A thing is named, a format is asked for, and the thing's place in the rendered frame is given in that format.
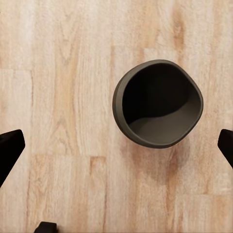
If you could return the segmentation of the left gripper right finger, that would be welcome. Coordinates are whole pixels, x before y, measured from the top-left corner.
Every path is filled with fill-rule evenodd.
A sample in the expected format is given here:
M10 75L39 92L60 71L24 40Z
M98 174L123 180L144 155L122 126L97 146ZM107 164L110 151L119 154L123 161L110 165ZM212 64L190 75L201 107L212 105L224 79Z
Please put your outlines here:
M217 146L233 168L233 131L222 129Z

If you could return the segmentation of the cauldron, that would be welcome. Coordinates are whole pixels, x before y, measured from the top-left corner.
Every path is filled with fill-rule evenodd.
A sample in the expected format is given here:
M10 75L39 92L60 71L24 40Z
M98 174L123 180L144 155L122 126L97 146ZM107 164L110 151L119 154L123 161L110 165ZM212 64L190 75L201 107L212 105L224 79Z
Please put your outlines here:
M172 61L133 67L118 82L112 101L115 122L131 141L165 149L180 143L203 113L200 88Z

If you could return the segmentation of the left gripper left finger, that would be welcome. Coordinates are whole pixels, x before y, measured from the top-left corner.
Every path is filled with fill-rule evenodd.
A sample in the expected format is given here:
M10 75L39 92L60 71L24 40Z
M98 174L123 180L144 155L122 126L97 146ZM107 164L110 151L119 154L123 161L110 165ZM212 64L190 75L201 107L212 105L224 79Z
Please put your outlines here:
M0 187L25 149L21 129L0 134Z

